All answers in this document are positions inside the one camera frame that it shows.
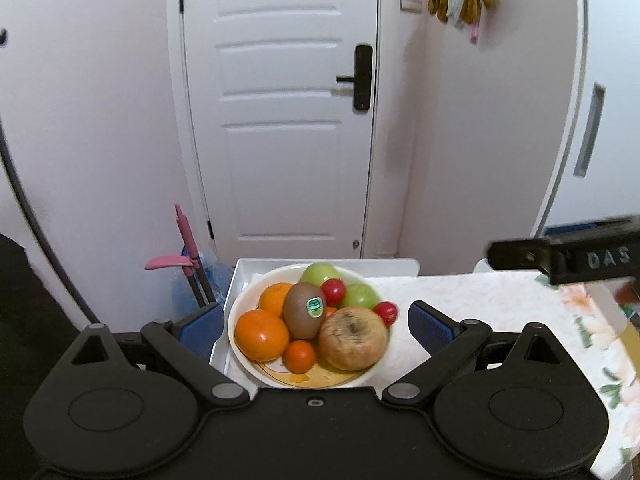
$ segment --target cherry tomato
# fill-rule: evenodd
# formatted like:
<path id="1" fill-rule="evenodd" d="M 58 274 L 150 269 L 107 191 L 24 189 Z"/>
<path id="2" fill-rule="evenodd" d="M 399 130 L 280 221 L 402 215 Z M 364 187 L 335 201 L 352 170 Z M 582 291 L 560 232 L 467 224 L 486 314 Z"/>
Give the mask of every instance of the cherry tomato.
<path id="1" fill-rule="evenodd" d="M 378 314 L 386 326 L 391 326 L 398 319 L 398 307 L 390 301 L 381 301 L 373 308 L 373 312 Z"/>
<path id="2" fill-rule="evenodd" d="M 343 280 L 338 280 L 337 278 L 326 280 L 320 286 L 320 289 L 324 293 L 324 298 L 328 306 L 340 305 L 344 299 L 344 295 L 347 293 L 347 288 Z"/>

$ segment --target bowl of fruit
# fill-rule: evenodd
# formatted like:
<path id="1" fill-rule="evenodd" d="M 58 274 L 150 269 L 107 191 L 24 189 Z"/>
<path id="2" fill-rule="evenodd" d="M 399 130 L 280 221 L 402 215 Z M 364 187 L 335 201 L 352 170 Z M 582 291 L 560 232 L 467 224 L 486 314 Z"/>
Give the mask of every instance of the bowl of fruit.
<path id="1" fill-rule="evenodd" d="M 240 364 L 268 386 L 359 386 L 376 373 L 397 317 L 361 275 L 318 262 L 249 284 L 227 331 Z"/>

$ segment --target orange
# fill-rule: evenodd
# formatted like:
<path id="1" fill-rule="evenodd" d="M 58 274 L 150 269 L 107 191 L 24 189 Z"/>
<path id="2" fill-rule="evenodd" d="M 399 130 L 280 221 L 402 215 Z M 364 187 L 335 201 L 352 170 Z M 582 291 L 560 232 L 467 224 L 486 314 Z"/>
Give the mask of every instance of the orange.
<path id="1" fill-rule="evenodd" d="M 292 341 L 284 351 L 282 361 L 292 374 L 303 374 L 316 363 L 316 351 L 308 341 Z"/>
<path id="2" fill-rule="evenodd" d="M 282 316 L 284 298 L 293 283 L 275 283 L 264 289 L 258 300 L 258 308 L 273 312 L 276 316 Z"/>
<path id="3" fill-rule="evenodd" d="M 261 363 L 282 355 L 289 344 L 289 331 L 275 314 L 250 310 L 238 318 L 234 339 L 244 355 Z"/>

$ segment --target screw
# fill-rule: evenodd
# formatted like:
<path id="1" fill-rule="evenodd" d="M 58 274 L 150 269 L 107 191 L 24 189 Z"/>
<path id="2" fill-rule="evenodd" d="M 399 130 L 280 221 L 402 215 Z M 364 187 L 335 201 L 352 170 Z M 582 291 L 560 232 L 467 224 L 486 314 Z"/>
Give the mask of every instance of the screw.
<path id="1" fill-rule="evenodd" d="M 222 383 L 211 389 L 211 395 L 219 399 L 235 399 L 240 397 L 243 392 L 244 388 L 235 383 Z"/>
<path id="2" fill-rule="evenodd" d="M 420 388 L 411 383 L 396 383 L 389 386 L 388 392 L 396 399 L 413 399 L 420 393 Z"/>

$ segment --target tray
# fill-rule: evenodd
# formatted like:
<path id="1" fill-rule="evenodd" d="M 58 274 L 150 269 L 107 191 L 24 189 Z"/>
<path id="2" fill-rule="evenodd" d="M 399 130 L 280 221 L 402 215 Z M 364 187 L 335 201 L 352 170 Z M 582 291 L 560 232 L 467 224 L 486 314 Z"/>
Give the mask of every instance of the tray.
<path id="1" fill-rule="evenodd" d="M 264 259 L 264 258 L 241 258 L 236 264 L 236 270 L 231 279 L 231 286 L 225 301 L 225 330 L 222 336 L 216 341 L 211 350 L 209 364 L 228 375 L 229 363 L 232 352 L 230 351 L 229 338 L 226 330 L 226 320 L 229 309 L 234 301 L 248 285 L 254 274 L 265 274 L 270 270 L 277 269 L 292 264 L 328 262 L 345 269 L 352 270 L 365 278 L 376 278 L 380 276 L 398 276 L 414 278 L 420 271 L 420 264 L 416 260 L 409 258 L 379 258 L 363 260 L 286 260 L 286 259 Z M 263 386 L 253 377 L 245 374 L 246 380 L 256 386 Z"/>

